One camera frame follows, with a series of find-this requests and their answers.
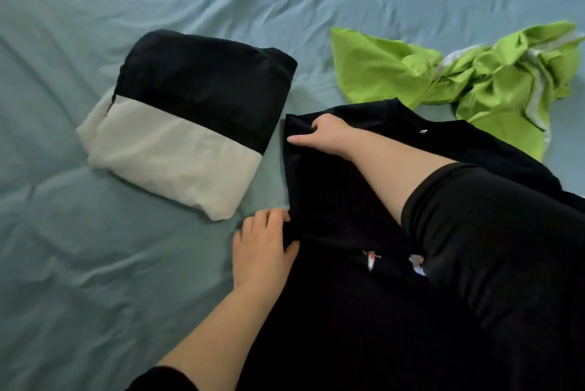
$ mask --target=folded clothing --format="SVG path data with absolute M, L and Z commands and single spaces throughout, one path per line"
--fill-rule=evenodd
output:
M 274 48 L 157 30 L 77 133 L 91 166 L 230 218 L 280 119 L 296 61 Z

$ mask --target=bed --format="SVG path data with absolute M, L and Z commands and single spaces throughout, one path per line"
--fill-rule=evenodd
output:
M 284 113 L 345 102 L 329 28 L 445 53 L 569 19 L 580 0 L 0 0 L 0 388 L 123 389 L 232 287 L 243 217 L 287 205 L 275 132 L 236 215 L 203 213 L 91 169 L 75 134 L 142 34 L 277 47 L 299 68 Z M 585 194 L 585 67 L 552 106 L 545 163 Z M 422 106 L 429 119 L 449 106 Z

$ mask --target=white trim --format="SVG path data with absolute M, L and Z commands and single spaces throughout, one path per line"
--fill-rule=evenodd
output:
M 545 152 L 548 150 L 549 145 L 551 144 L 551 128 L 546 124 L 546 122 L 538 115 L 538 107 L 540 106 L 542 100 L 542 94 L 545 91 L 546 85 L 546 76 L 545 73 L 540 69 L 539 63 L 534 62 L 537 60 L 538 53 L 535 54 L 534 49 L 529 49 L 528 54 L 532 58 L 534 66 L 537 68 L 538 78 L 535 80 L 534 91 L 530 95 L 530 101 L 526 108 L 524 109 L 524 114 L 528 117 L 528 119 L 534 123 L 534 125 L 543 131 L 544 133 L 544 145 L 542 147 L 542 154 L 544 155 Z
M 571 32 L 567 32 L 561 38 L 557 38 L 556 40 L 549 41 L 548 43 L 542 43 L 535 46 L 533 49 L 540 52 L 552 52 L 553 50 L 558 49 L 563 44 L 571 43 L 572 41 L 577 41 L 585 37 L 585 33 L 578 32 L 576 30 L 572 30 Z
M 540 106 L 542 94 L 544 93 L 546 86 L 546 75 L 541 69 L 541 66 L 543 64 L 540 61 L 539 55 L 542 52 L 551 52 L 553 50 L 556 50 L 563 44 L 580 40 L 583 37 L 585 37 L 585 34 L 583 32 L 572 30 L 571 32 L 568 32 L 565 35 L 563 35 L 561 38 L 549 41 L 548 43 L 539 44 L 537 47 L 531 47 L 526 52 L 526 56 L 536 67 L 539 78 L 535 81 L 534 91 L 530 95 L 530 101 L 528 102 L 528 105 L 526 105 L 524 114 L 526 114 L 526 117 L 528 117 L 528 119 L 532 121 L 534 125 L 537 126 L 544 133 L 542 155 L 546 153 L 549 146 L 551 145 L 552 131 L 551 127 L 547 125 L 546 122 L 538 115 L 538 107 Z
M 461 56 L 463 54 L 465 54 L 466 52 L 470 51 L 471 49 L 475 49 L 476 47 L 485 47 L 488 46 L 487 44 L 476 44 L 475 46 L 469 46 L 466 47 L 465 49 L 459 49 L 459 50 L 455 50 L 453 52 L 451 52 L 449 55 L 447 55 L 445 58 L 443 58 L 443 60 L 437 64 L 435 66 L 435 76 L 434 78 L 439 78 L 443 75 L 443 73 L 449 69 L 449 66 L 451 66 L 455 60 L 458 60 L 459 58 L 461 58 Z

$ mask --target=right hand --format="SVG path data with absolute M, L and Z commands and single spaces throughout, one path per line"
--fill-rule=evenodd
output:
M 306 135 L 291 135 L 287 141 L 296 146 L 306 146 L 349 159 L 347 146 L 355 128 L 333 114 L 319 116 L 311 126 L 316 129 L 315 132 Z

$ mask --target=left hand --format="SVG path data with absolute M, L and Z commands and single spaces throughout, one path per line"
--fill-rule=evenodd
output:
M 234 291 L 260 294 L 270 306 L 276 303 L 299 250 L 298 241 L 283 249 L 282 225 L 288 221 L 289 213 L 280 208 L 244 220 L 233 235 Z

